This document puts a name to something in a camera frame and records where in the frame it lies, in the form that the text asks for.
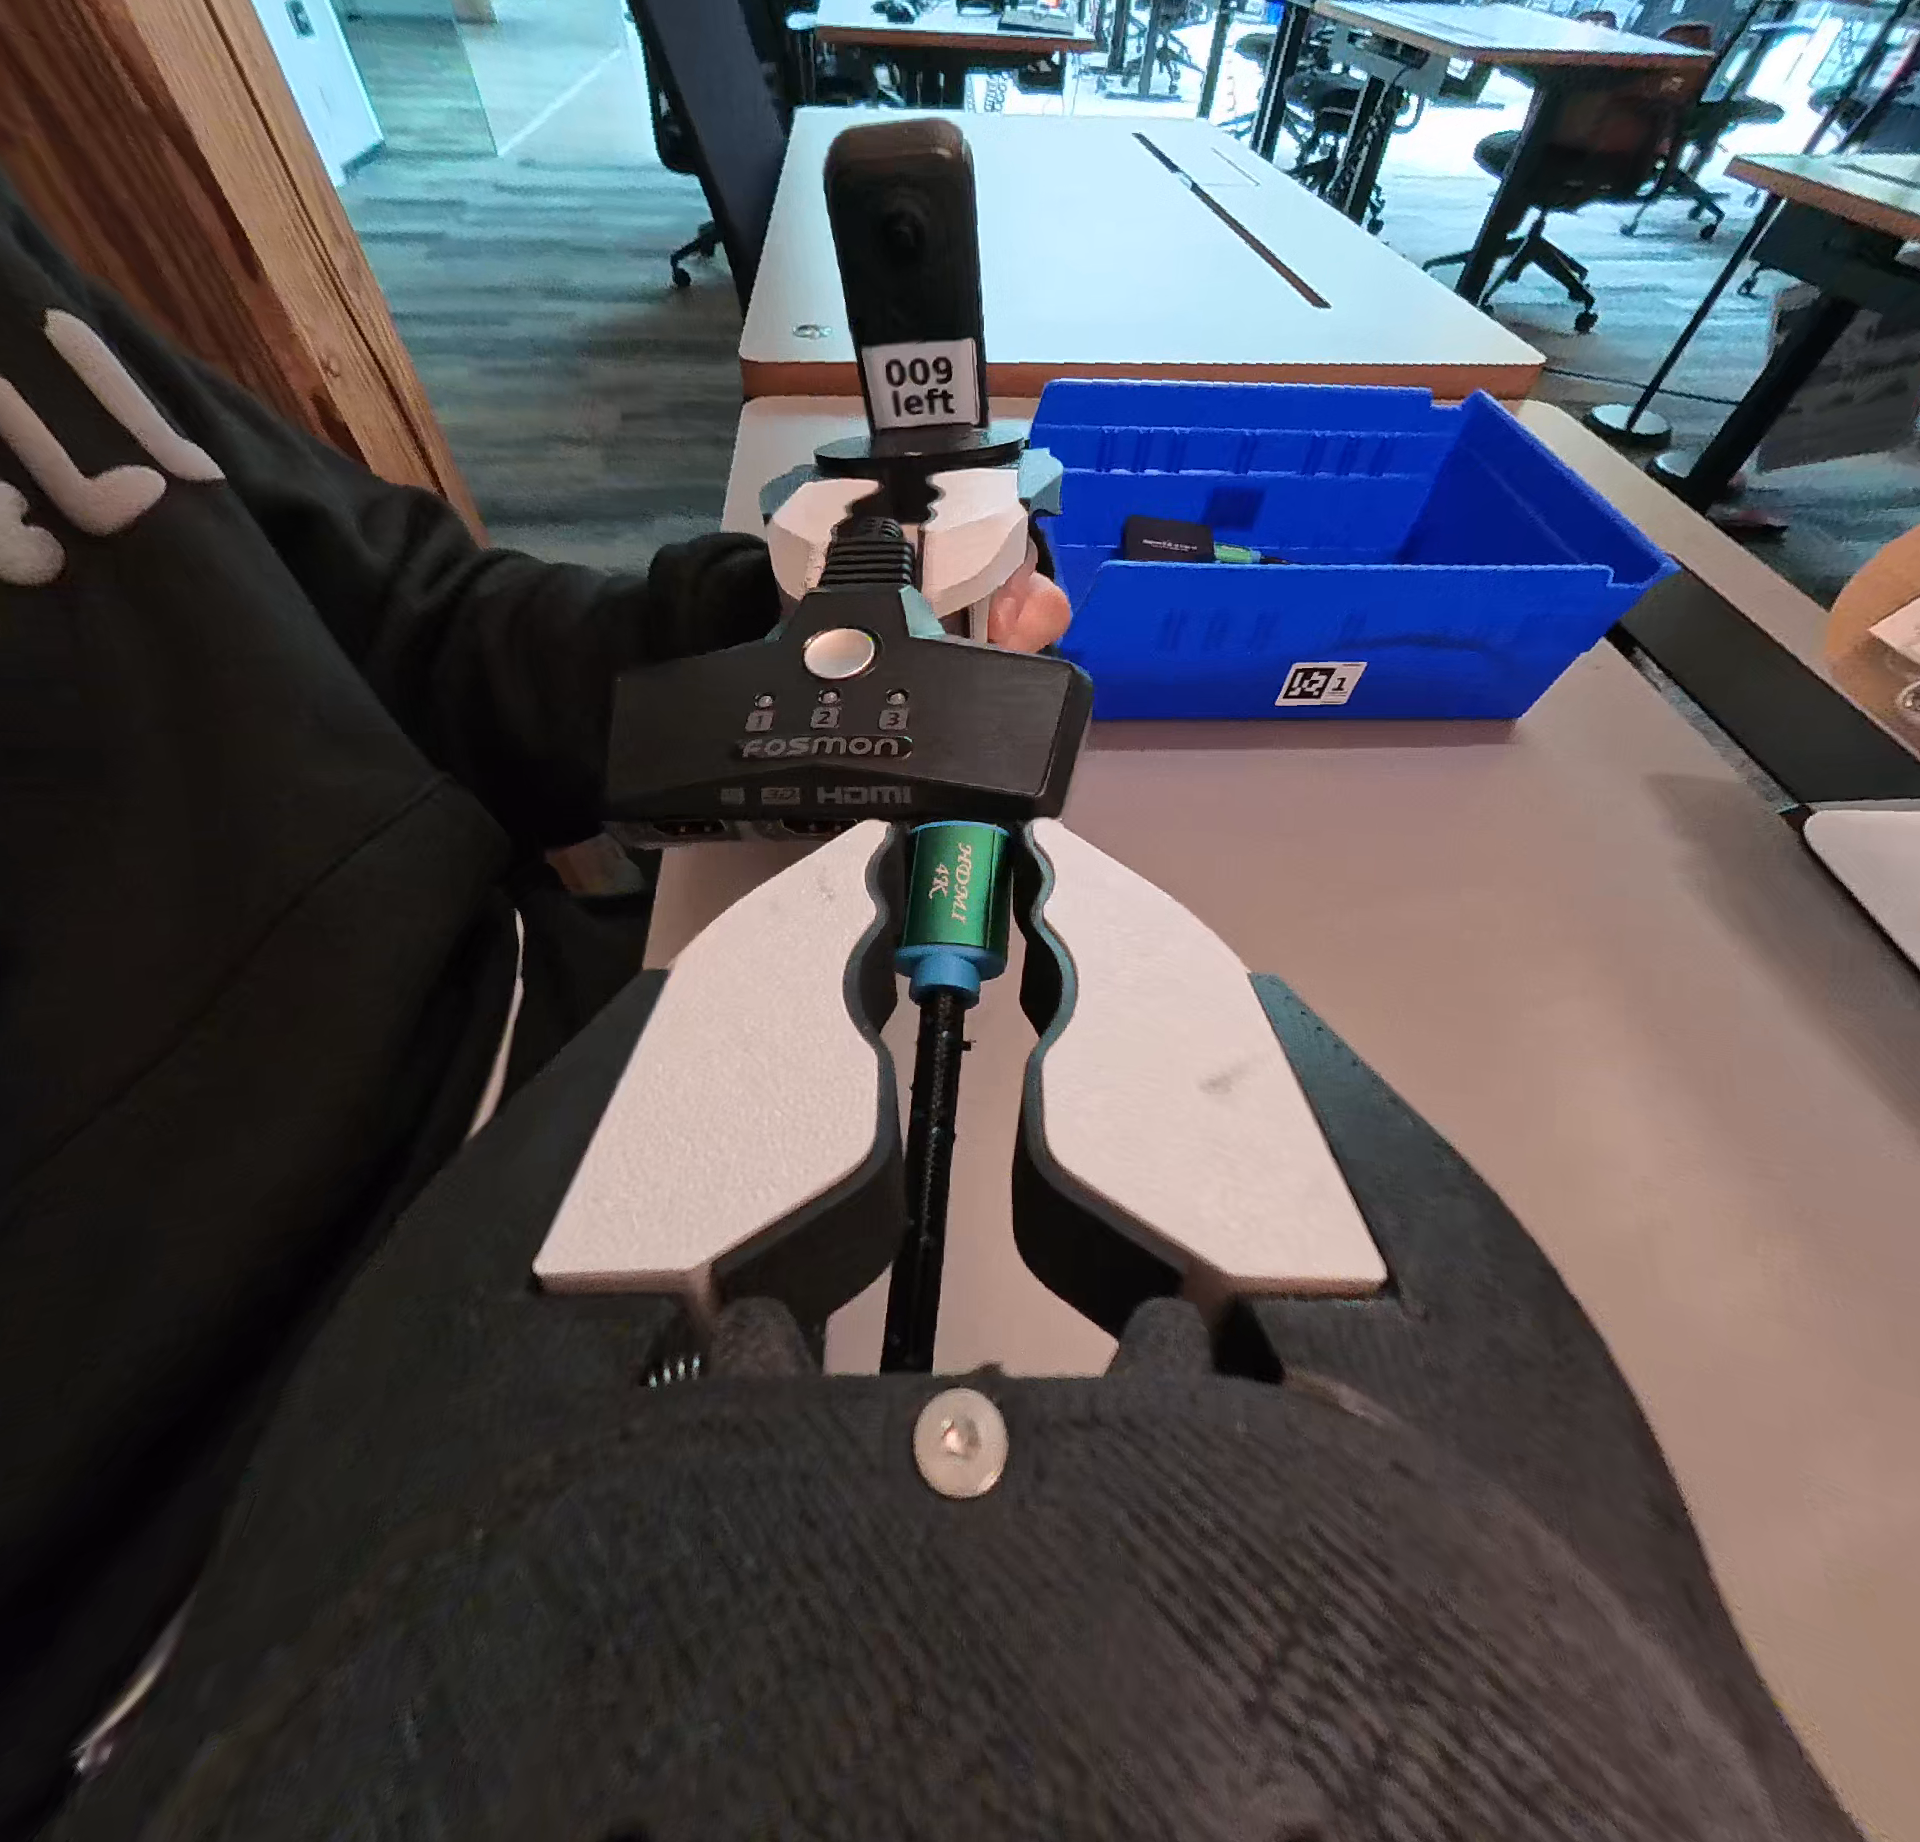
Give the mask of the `wooden top office desk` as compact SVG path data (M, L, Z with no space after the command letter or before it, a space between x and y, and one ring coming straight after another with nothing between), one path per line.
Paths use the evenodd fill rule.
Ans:
M1338 63L1361 77L1356 107L1324 191L1356 224L1370 220L1385 149L1405 97L1439 100L1457 61L1523 80L1530 90L1528 107L1536 77L1558 82L1596 72L1596 82L1606 87L1601 159L1610 169L1588 203L1630 203L1644 195L1663 172L1682 111L1712 66L1709 53L1678 39L1516 3L1333 0L1319 3L1316 11L1335 25ZM1473 245L1436 260L1439 267L1457 269L1455 294L1476 308L1489 254L1498 248L1495 233L1478 240L1495 197Z
M1061 9L961 7L958 0L819 0L812 42L823 57L875 72L908 105L964 105L975 76L1013 80L1046 70L1066 80L1096 35Z
M1778 518L1737 503L1744 465L1863 313L1918 321L1918 157L1913 151L1744 154L1731 176L1763 193L1752 224L1717 271L1693 315L1628 404L1599 404L1582 426L1617 447L1649 451L1644 471L1686 508L1726 532L1774 532ZM1783 271L1811 304L1741 390L1717 433L1690 461L1668 451L1670 426L1654 409L1717 301L1743 269Z

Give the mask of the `white table wood edge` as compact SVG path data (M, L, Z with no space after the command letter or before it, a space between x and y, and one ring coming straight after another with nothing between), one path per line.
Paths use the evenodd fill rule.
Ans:
M1199 119L961 114L988 385L1349 383L1523 399L1544 355Z

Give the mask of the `person's left hand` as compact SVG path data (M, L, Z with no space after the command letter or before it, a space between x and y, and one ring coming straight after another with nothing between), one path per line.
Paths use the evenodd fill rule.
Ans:
M1014 653L1044 653L1063 639L1071 621L1073 606L1061 583L1026 559L988 597L987 643Z

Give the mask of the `blue plastic bin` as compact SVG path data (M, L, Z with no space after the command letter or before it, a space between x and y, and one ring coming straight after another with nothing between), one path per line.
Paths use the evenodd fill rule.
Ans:
M1113 722L1515 722L1678 563L1485 392L1053 379L1063 653ZM1128 516L1284 565L1118 555Z

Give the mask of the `black braided cable green plug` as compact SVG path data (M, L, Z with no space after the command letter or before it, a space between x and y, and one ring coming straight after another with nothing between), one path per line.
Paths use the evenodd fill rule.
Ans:
M929 821L910 837L906 880L897 969L918 1011L918 1041L906 1228L888 1278L881 1374L927 1374L934 1364L969 1016L1008 961L1010 834L987 821Z

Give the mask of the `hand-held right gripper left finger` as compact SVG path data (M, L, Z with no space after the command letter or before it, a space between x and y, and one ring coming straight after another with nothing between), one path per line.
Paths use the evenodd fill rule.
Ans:
M808 1332L904 1233L903 834L859 821L721 908L673 963L535 1258L550 1295L780 1302Z

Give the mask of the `person's black hoodie torso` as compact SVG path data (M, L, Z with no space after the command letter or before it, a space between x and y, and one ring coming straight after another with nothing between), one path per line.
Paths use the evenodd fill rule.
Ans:
M570 902L434 754L454 596L520 551L184 354L12 182L2 366L2 1760L31 1837L295 1358L638 924Z

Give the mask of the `grey desk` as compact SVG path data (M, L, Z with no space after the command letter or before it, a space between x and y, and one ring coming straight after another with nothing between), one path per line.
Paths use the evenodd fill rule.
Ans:
M1802 1743L1916 1837L1916 971L1613 643L1512 724L1102 722L1066 821L1504 1200Z

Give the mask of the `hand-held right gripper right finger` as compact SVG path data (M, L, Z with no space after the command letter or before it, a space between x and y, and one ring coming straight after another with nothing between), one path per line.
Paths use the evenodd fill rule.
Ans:
M1388 1265L1252 971L1197 911L1057 819L1017 918L1022 1263L1116 1337L1144 1302L1380 1295Z

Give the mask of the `cardboard piece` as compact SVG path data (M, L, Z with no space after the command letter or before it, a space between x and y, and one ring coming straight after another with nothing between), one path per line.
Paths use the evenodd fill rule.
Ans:
M1918 526L1885 543L1838 592L1822 659L1863 715L1918 754Z

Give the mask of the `black video switch box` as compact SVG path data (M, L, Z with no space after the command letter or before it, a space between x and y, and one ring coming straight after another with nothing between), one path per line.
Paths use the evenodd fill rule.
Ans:
M854 821L1053 819L1093 696L1061 653L951 634L906 532L856 516L768 636L617 678L607 827L670 847L828 837Z

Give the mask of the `person's left forearm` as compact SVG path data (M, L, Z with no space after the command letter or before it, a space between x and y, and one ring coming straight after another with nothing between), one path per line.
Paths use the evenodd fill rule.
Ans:
M752 533L705 533L623 570L493 551L452 596L434 756L518 847L583 843L607 815L617 681L758 639L780 614Z

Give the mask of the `black office chair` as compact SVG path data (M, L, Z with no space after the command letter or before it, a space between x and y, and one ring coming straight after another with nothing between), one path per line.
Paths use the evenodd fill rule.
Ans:
M755 301L800 67L791 20L814 0L624 0L636 23L654 145L705 191L739 305Z
M1744 96L1743 84L1721 77L1722 67L1752 27L1768 0L1638 0L1628 20L1632 33L1700 47L1709 57L1699 90L1668 140L1660 172L1643 193L1637 212L1622 224L1622 236L1635 236L1644 214L1660 199L1682 197L1699 222L1699 233L1710 241L1724 220L1722 202L1704 189L1700 172L1721 137L1748 119L1778 119L1781 109Z
M1575 304L1575 334L1584 337L1595 332L1601 311L1588 269L1553 243L1547 227L1553 216L1581 210L1606 186L1613 169L1602 159L1606 100L1599 72L1560 80L1541 76L1526 121L1476 144L1476 164L1498 179L1478 236L1481 243L1490 236L1498 241L1475 295L1478 305L1492 301L1525 271L1538 269Z

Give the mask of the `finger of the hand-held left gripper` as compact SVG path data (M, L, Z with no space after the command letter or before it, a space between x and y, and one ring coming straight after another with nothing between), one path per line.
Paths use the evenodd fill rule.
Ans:
M763 539L782 596L817 588L835 533L878 489L875 475L820 468L793 468L763 485Z
M1044 518L1058 512L1061 482L1061 463L1041 454L946 463L925 478L916 581L951 636L988 643L990 597L1021 563L1055 579Z

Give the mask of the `white flat board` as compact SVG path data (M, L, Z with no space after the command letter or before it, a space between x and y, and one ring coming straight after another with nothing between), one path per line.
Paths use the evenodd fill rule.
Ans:
M1863 915L1918 969L1918 800L1814 806L1799 832Z

